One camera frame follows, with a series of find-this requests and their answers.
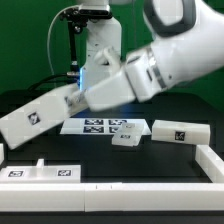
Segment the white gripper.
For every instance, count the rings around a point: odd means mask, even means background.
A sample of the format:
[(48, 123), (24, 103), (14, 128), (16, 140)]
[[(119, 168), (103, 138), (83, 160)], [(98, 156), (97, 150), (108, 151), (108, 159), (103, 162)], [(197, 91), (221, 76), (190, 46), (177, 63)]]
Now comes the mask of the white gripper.
[(121, 106), (136, 98), (123, 69), (85, 90), (84, 97), (91, 111)]

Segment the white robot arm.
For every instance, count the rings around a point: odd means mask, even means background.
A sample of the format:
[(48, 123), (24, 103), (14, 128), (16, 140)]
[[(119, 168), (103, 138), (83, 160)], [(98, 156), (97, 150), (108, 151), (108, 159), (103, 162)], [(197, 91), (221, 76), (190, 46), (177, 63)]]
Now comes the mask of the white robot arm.
[(91, 110), (148, 101), (224, 67), (224, 14), (203, 0), (145, 0), (143, 18), (153, 42), (125, 62), (111, 47), (97, 52), (95, 61), (107, 62), (110, 76), (83, 92)]

